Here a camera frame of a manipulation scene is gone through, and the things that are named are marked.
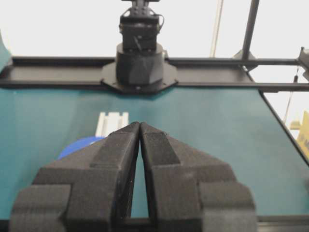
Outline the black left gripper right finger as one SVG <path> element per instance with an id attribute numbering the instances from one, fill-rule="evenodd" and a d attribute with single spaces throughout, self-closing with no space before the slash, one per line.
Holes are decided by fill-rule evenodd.
<path id="1" fill-rule="evenodd" d="M 148 211 L 160 232 L 254 232 L 255 203 L 231 166 L 140 125 Z"/>

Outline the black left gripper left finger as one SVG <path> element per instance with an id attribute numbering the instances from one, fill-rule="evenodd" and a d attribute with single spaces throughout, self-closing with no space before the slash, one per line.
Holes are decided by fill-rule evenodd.
<path id="1" fill-rule="evenodd" d="M 11 232 L 109 232 L 130 217 L 138 122 L 41 167 L 11 210 Z"/>

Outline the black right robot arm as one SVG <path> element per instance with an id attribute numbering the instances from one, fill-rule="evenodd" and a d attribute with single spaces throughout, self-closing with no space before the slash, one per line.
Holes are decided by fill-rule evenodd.
<path id="1" fill-rule="evenodd" d="M 175 67 L 166 63 L 157 42 L 163 22 L 147 0 L 134 0 L 120 17 L 123 41 L 116 60 L 104 68 L 116 87 L 158 92 Z M 255 232 L 257 216 L 250 190 L 231 166 L 140 123 L 138 141 L 144 165 L 149 217 L 160 232 Z"/>

